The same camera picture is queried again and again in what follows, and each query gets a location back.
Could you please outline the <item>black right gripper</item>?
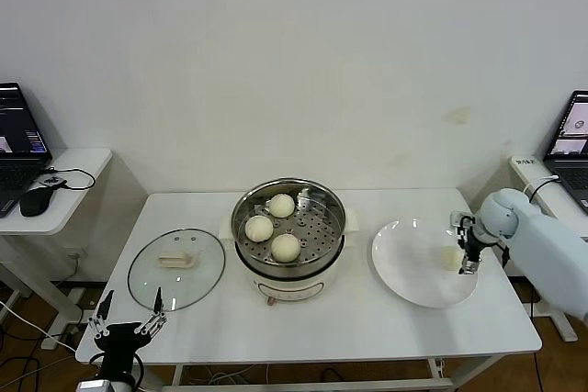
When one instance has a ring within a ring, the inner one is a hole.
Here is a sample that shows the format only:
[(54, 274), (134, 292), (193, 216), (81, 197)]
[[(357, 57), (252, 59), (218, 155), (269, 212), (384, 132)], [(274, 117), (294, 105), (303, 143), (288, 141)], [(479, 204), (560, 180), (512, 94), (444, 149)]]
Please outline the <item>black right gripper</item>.
[(458, 273), (476, 274), (481, 261), (481, 251), (488, 243), (478, 238), (474, 225), (469, 226), (468, 230), (457, 227), (457, 236), (459, 248), (465, 250)]

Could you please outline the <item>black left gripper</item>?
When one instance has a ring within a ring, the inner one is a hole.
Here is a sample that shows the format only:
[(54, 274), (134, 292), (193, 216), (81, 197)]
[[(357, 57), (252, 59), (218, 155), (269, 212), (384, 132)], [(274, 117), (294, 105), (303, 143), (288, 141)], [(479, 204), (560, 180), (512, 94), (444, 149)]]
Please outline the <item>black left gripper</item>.
[(156, 335), (167, 322), (164, 313), (162, 288), (156, 292), (152, 315), (143, 323), (130, 322), (107, 326), (114, 291), (110, 290), (88, 319), (94, 333), (94, 343), (104, 355), (101, 370), (106, 372), (130, 372), (134, 355), (150, 343), (150, 335)]

